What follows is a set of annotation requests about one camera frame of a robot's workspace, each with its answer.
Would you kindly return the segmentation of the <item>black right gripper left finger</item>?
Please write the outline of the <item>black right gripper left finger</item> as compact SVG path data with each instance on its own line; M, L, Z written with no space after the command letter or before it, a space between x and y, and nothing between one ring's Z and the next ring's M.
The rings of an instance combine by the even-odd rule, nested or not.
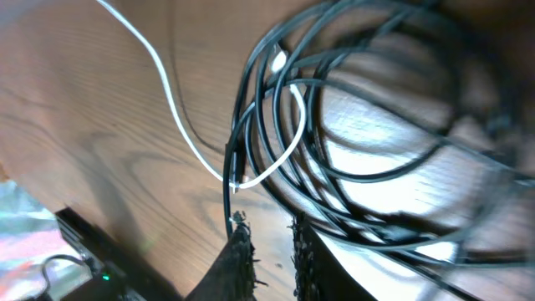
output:
M256 301L255 247L245 212L234 212L235 231L202 280L186 296L188 301Z

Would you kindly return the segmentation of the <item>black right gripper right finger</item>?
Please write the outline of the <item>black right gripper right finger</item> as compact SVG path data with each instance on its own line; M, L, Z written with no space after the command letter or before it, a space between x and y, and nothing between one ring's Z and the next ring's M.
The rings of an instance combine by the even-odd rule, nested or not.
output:
M376 300L349 275L303 213L293 219L291 228L298 301Z

